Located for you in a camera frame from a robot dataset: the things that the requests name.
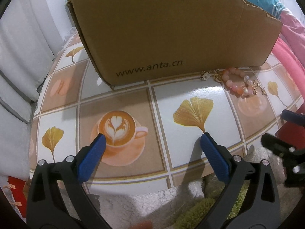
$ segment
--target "pink fabric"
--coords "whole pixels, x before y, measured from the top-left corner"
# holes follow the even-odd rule
[[[301,95],[305,99],[305,68],[300,63],[298,58],[294,53],[289,49],[287,44],[281,39],[278,38],[273,49],[272,53],[274,56],[283,64],[289,75],[294,80],[298,89],[301,92]]]
[[[305,67],[305,27],[289,10],[281,13],[283,27],[281,33],[290,45],[291,50]]]

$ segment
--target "blue gripper pad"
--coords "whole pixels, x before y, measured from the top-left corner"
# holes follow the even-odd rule
[[[215,142],[212,142],[209,139],[207,133],[204,133],[201,136],[201,149],[203,150],[209,163],[211,164],[218,180],[224,183],[228,183],[230,179],[230,168],[214,144]]]
[[[89,146],[90,150],[78,165],[77,180],[83,183],[89,180],[95,166],[100,162],[102,155],[106,149],[106,138],[99,134]]]

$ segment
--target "red object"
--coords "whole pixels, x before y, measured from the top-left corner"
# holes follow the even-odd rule
[[[297,114],[305,114],[305,103],[297,110]],[[305,127],[287,121],[275,134],[279,139],[293,145],[297,150],[305,148]]]
[[[23,218],[26,218],[26,198],[23,194],[23,188],[25,185],[25,181],[17,179],[15,177],[9,176],[9,184],[15,186],[15,188],[11,188],[13,197],[15,202],[20,202],[22,206],[17,206]]]

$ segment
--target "coffee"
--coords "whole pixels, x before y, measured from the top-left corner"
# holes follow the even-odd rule
[[[105,135],[107,144],[122,146],[128,143],[135,134],[135,121],[124,111],[112,111],[103,116],[99,123],[99,133]]]

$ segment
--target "pink beaded bracelet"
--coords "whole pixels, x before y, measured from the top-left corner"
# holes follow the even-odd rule
[[[229,74],[239,75],[244,79],[245,85],[240,85],[239,83],[234,83],[229,79]],[[256,93],[253,81],[250,77],[245,74],[242,70],[238,68],[228,68],[222,71],[222,81],[224,84],[231,89],[233,92],[237,92],[239,95],[249,96]]]

